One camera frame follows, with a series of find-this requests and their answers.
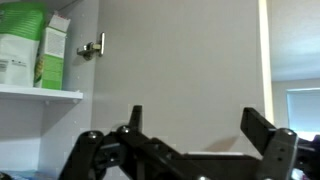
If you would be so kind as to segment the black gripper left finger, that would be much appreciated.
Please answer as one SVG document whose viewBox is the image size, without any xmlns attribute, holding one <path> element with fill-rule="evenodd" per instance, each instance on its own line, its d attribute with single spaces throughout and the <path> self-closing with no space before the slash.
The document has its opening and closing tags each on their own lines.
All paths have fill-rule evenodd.
<svg viewBox="0 0 320 180">
<path fill-rule="evenodd" d="M 91 130 L 76 140 L 58 180 L 102 180 L 119 167 L 132 180 L 186 180 L 182 156 L 142 133 L 143 106 L 135 105 L 128 124 L 104 135 Z"/>
</svg>

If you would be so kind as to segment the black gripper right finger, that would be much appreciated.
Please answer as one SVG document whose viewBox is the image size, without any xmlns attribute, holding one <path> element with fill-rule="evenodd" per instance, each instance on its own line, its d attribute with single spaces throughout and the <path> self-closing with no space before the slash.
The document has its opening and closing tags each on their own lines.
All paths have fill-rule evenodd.
<svg viewBox="0 0 320 180">
<path fill-rule="evenodd" d="M 294 169 L 320 180 L 320 136 L 300 138 L 292 129 L 276 128 L 252 107 L 243 109 L 241 131 L 263 156 L 256 180 L 292 180 Z"/>
</svg>

